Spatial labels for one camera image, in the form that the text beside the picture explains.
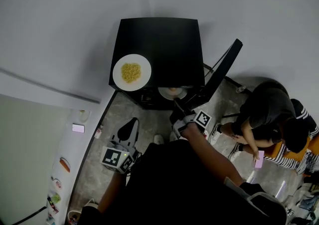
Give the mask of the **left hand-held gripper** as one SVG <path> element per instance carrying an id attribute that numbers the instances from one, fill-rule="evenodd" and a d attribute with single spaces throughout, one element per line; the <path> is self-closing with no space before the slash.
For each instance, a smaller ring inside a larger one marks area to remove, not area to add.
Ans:
<path id="1" fill-rule="evenodd" d="M 134 147 L 139 133 L 139 120 L 134 117 L 118 123 L 107 146 L 102 148 L 100 163 L 107 169 L 125 174 L 139 156 Z"/>

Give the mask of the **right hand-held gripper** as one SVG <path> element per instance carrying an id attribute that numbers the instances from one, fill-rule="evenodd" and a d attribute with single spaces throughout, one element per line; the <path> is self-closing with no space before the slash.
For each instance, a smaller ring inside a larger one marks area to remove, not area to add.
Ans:
<path id="1" fill-rule="evenodd" d="M 187 104 L 180 98 L 173 100 L 174 108 L 169 118 L 172 124 L 172 132 L 177 139 L 181 139 L 181 133 L 185 130 L 189 123 L 195 123 L 199 131 L 208 139 L 208 131 L 206 130 L 212 117 L 204 111 L 200 110 L 197 113 L 191 110 Z"/>

